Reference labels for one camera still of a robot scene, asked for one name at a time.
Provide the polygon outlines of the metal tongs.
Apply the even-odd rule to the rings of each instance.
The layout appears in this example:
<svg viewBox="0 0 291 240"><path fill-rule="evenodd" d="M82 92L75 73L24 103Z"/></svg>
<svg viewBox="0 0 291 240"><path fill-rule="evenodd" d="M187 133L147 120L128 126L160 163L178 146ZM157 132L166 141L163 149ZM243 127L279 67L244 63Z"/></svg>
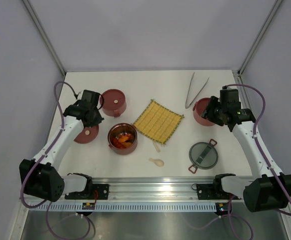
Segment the metal tongs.
<svg viewBox="0 0 291 240"><path fill-rule="evenodd" d="M209 80L210 77L207 75L201 73L196 74L195 72L192 73L185 98L185 109L189 109L190 106L195 103L196 99L208 84Z"/></svg>

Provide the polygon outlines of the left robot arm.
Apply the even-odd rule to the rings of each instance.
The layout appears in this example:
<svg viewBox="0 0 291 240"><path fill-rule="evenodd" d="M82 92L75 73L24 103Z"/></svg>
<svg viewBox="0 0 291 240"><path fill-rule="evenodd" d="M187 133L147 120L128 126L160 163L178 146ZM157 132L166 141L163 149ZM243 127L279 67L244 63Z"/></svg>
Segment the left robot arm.
<svg viewBox="0 0 291 240"><path fill-rule="evenodd" d="M92 128L103 121L98 106L102 96L84 90L80 99L61 113L61 126L43 149L31 160L19 165L21 178L20 197L34 196L44 201L56 202L62 195L77 193L82 199L93 195L92 178L82 173L61 176L58 169L75 138L85 128Z"/></svg>

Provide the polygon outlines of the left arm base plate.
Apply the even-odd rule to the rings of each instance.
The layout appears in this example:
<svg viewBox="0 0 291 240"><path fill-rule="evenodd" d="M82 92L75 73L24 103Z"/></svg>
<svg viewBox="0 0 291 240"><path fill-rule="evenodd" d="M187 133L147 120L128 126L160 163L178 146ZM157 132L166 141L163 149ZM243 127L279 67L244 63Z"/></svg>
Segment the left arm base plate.
<svg viewBox="0 0 291 240"><path fill-rule="evenodd" d="M93 183L89 189L85 189L81 192L71 192L66 194L64 198L66 200L107 200L109 196L109 188L109 184Z"/></svg>

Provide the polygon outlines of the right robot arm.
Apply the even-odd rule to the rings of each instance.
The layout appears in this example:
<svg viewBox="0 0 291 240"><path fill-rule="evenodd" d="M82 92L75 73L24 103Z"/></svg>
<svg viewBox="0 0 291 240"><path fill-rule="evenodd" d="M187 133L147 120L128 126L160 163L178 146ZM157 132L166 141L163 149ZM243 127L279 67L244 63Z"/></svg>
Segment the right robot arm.
<svg viewBox="0 0 291 240"><path fill-rule="evenodd" d="M284 174L267 150L258 130L259 117L242 108L236 84L222 87L212 96L201 117L227 126L239 142L253 176L249 182L232 174L216 175L212 192L217 198L231 194L244 201L250 212L276 210L284 214L291 205L291 174Z"/></svg>

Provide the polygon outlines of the red sausage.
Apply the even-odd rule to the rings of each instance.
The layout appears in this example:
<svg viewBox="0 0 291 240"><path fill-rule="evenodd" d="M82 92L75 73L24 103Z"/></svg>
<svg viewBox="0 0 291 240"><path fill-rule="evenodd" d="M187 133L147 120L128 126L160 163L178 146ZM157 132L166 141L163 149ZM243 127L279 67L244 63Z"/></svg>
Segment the red sausage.
<svg viewBox="0 0 291 240"><path fill-rule="evenodd" d="M112 139L112 145L117 149L124 149L125 147L119 142L117 138Z"/></svg>

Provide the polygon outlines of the fried chicken piece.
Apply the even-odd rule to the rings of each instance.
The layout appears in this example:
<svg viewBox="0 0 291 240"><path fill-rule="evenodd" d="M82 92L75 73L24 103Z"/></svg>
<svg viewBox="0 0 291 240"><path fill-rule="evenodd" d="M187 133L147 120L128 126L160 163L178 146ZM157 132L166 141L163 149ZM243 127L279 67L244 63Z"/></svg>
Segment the fried chicken piece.
<svg viewBox="0 0 291 240"><path fill-rule="evenodd" d="M132 142L122 142L121 143L125 148L129 148L133 143Z"/></svg>

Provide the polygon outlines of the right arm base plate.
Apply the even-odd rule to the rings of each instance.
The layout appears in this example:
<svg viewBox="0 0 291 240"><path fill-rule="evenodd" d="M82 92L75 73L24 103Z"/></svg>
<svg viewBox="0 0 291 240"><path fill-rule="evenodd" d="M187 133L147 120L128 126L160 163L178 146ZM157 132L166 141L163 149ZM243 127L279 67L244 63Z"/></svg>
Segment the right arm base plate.
<svg viewBox="0 0 291 240"><path fill-rule="evenodd" d="M232 196L231 193L217 189L212 183L193 183L191 189L196 192L199 200L226 200Z"/></svg>

